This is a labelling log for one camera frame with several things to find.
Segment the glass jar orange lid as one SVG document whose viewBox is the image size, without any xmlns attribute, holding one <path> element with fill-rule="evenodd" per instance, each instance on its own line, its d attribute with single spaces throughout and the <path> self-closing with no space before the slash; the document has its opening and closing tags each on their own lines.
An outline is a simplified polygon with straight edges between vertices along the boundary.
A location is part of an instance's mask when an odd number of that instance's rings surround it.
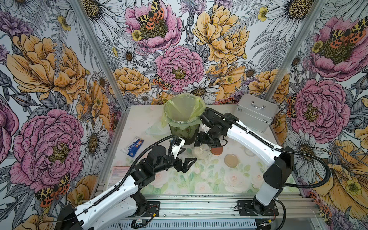
<svg viewBox="0 0 368 230">
<path fill-rule="evenodd" d="M 193 156 L 198 160 L 204 160 L 211 155 L 211 147 L 207 145 L 201 145 L 200 147 L 193 148 Z"/>
</svg>

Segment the glass jar beige lid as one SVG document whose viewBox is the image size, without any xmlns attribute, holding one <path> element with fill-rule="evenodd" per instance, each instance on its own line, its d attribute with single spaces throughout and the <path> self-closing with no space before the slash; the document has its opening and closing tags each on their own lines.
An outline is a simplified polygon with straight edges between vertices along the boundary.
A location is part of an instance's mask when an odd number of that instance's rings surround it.
<svg viewBox="0 0 368 230">
<path fill-rule="evenodd" d="M 249 157 L 254 157 L 255 156 L 255 154 L 251 150 L 249 150 L 248 148 L 244 147 L 243 150 L 244 150 L 244 153 L 247 156 L 249 156 Z"/>
</svg>

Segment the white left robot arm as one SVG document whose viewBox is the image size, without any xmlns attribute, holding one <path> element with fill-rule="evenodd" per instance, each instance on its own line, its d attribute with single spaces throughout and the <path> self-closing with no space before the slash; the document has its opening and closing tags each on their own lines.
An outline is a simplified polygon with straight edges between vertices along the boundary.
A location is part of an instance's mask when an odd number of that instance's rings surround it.
<svg viewBox="0 0 368 230">
<path fill-rule="evenodd" d="M 68 205 L 62 209 L 56 222 L 57 230 L 102 230 L 120 218 L 141 216 L 148 202 L 140 192 L 154 181 L 156 174 L 170 168 L 186 173 L 196 158 L 181 160 L 173 151 L 185 149 L 176 146 L 166 149 L 154 146 L 147 157 L 135 165 L 127 178 L 120 180 L 105 192 L 77 207 Z"/>
</svg>

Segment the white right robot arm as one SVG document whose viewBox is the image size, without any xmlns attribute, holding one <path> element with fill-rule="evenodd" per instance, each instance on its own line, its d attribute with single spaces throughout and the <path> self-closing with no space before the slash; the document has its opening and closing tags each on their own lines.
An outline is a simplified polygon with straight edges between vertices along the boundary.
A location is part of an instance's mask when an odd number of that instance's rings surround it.
<svg viewBox="0 0 368 230">
<path fill-rule="evenodd" d="M 228 137 L 252 151 L 268 166 L 263 174 L 264 181 L 249 208 L 256 215 L 264 215 L 271 201 L 277 198 L 286 186 L 286 181 L 293 171 L 293 155 L 254 133 L 230 113 L 224 115 L 207 107 L 199 118 L 204 125 L 204 131 L 196 135 L 196 147 L 207 145 L 210 148 L 219 148 L 220 138 Z"/>
</svg>

